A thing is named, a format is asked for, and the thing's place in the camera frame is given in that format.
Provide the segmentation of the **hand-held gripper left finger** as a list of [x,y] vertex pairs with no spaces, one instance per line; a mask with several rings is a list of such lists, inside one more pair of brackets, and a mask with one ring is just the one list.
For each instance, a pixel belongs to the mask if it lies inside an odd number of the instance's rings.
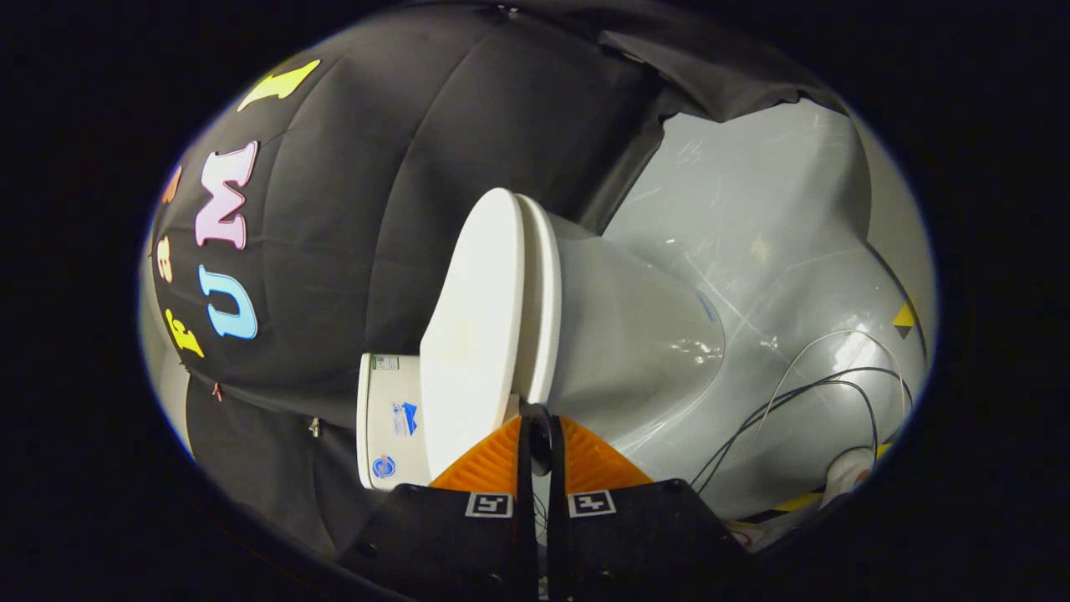
[[531,429],[517,416],[431,484],[395,487],[340,567],[400,601],[536,601]]

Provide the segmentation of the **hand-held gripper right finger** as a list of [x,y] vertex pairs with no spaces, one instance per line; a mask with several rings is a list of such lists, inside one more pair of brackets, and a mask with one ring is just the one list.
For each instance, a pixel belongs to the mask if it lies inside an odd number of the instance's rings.
[[752,556],[688,481],[656,481],[587,427],[551,416],[553,601],[733,601]]

